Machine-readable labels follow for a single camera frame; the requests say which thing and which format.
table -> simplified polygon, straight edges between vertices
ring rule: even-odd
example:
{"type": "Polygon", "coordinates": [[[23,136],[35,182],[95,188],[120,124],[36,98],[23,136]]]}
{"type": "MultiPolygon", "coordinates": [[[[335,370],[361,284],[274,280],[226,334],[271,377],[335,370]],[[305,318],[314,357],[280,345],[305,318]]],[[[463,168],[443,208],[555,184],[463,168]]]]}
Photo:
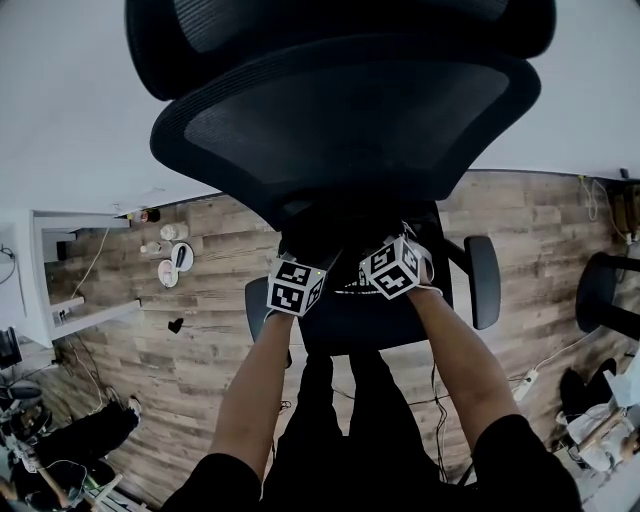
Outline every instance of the table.
{"type": "Polygon", "coordinates": [[[69,240],[69,234],[79,229],[129,227],[128,220],[108,215],[38,213],[21,209],[1,211],[0,242],[10,247],[16,256],[20,293],[16,292],[15,286],[0,286],[0,304],[22,303],[19,309],[23,314],[20,311],[13,313],[12,326],[18,334],[50,348],[54,340],[140,309],[140,301],[135,300],[56,323],[54,318],[59,317],[61,311],[78,307],[85,301],[83,297],[76,297],[51,304],[44,267],[45,261],[51,260],[47,246],[52,240],[69,240]]]}

white bottle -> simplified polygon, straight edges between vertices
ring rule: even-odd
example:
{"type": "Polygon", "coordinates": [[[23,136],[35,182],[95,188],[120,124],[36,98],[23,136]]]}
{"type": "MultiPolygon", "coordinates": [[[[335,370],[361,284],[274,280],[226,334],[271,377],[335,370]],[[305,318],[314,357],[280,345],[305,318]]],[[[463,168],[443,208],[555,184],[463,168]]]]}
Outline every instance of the white bottle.
{"type": "Polygon", "coordinates": [[[160,230],[160,237],[163,240],[184,240],[189,237],[189,226],[184,222],[167,224],[160,230]]]}
{"type": "Polygon", "coordinates": [[[149,256],[149,258],[168,258],[171,256],[173,245],[171,242],[163,240],[162,242],[149,242],[140,247],[140,252],[149,256]]]}

chair headrest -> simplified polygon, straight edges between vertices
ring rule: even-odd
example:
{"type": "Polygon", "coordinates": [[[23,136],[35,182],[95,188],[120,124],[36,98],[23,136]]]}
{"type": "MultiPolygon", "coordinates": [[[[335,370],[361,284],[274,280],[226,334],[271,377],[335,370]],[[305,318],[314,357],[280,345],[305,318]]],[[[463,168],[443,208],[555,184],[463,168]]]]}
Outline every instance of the chair headrest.
{"type": "Polygon", "coordinates": [[[367,33],[439,33],[518,58],[542,53],[555,0],[127,0],[142,82],[175,99],[264,53],[367,33]]]}

black chair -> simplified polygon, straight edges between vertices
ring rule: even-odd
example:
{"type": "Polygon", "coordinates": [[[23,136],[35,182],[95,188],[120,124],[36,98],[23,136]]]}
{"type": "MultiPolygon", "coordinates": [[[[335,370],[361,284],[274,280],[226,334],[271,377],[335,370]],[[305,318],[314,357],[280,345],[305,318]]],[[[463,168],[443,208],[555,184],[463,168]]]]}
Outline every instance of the black chair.
{"type": "MultiPolygon", "coordinates": [[[[281,254],[313,265],[342,250],[300,321],[307,350],[426,338],[405,297],[354,288],[364,251],[406,225],[446,300],[452,259],[474,326],[497,320],[491,241],[445,240],[435,201],[536,101],[525,59],[552,39],[553,0],[128,0],[126,19],[143,83],[175,100],[154,156],[253,209],[282,232],[281,254]]],[[[254,338],[265,303],[266,280],[250,283],[254,338]]]]}
{"type": "Polygon", "coordinates": [[[640,340],[640,315],[615,306],[617,270],[640,272],[640,260],[626,256],[594,254],[580,277],[576,295],[576,320],[586,333],[601,325],[640,340]]]}

wood plank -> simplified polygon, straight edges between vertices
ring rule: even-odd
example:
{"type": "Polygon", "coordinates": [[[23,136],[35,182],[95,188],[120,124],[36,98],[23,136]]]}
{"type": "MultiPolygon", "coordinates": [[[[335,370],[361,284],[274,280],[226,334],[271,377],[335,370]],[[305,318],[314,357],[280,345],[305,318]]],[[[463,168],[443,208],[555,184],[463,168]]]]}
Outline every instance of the wood plank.
{"type": "MultiPolygon", "coordinates": [[[[473,172],[439,204],[451,239],[461,242],[466,236],[489,234],[494,242],[502,275],[502,311],[497,324],[480,334],[514,379],[582,337],[575,324],[573,301],[584,265],[596,251],[623,251],[614,244],[602,194],[597,200],[600,212],[596,222],[591,222],[586,197],[575,177],[473,172]]],[[[98,304],[140,297],[143,311],[80,333],[94,354],[102,380],[123,397],[135,394],[143,404],[139,429],[112,454],[110,462],[124,474],[121,487],[155,507],[184,483],[190,469],[206,454],[222,397],[252,346],[244,287],[267,275],[280,240],[263,219],[226,196],[163,208],[161,215],[160,224],[110,233],[95,271],[82,288],[87,302],[98,304]],[[158,262],[141,256],[139,247],[157,240],[161,224],[172,221],[189,224],[188,242],[196,263],[181,275],[175,288],[167,290],[157,280],[158,262]],[[177,318],[183,318],[184,325],[174,334],[167,324],[177,318]]],[[[103,233],[82,231],[69,244],[71,259],[47,264],[52,295],[63,300],[70,295],[103,233]]],[[[468,320],[468,280],[455,265],[451,268],[456,310],[468,320]]],[[[628,273],[619,288],[620,300],[636,310],[640,310],[638,282],[628,273]]],[[[293,366],[285,376],[283,399],[295,407],[306,352],[299,329],[294,331],[293,366]]],[[[70,339],[91,367],[77,341],[70,339]]],[[[62,348],[73,361],[69,347],[62,348]]],[[[522,403],[536,433],[545,441],[552,439],[559,409],[558,382],[565,368],[573,366],[586,376],[610,356],[624,364],[627,349],[624,337],[602,330],[545,364],[522,403]]],[[[433,360],[427,344],[398,347],[385,351],[383,357],[409,403],[433,398],[429,382],[433,360]]],[[[355,382],[348,358],[335,358],[334,367],[334,387],[353,396],[355,382]]],[[[69,415],[87,414],[98,403],[83,368],[76,364],[69,370],[72,374],[60,368],[36,376],[58,423],[69,415]]],[[[445,464],[456,477],[469,463],[469,449],[451,402],[443,399],[443,404],[449,413],[445,464]]],[[[347,433],[353,401],[336,394],[334,407],[339,426],[347,433]]],[[[412,410],[425,450],[433,457],[438,409],[429,403],[413,405],[412,410]]],[[[284,431],[292,413],[282,413],[276,436],[284,431]]]]}

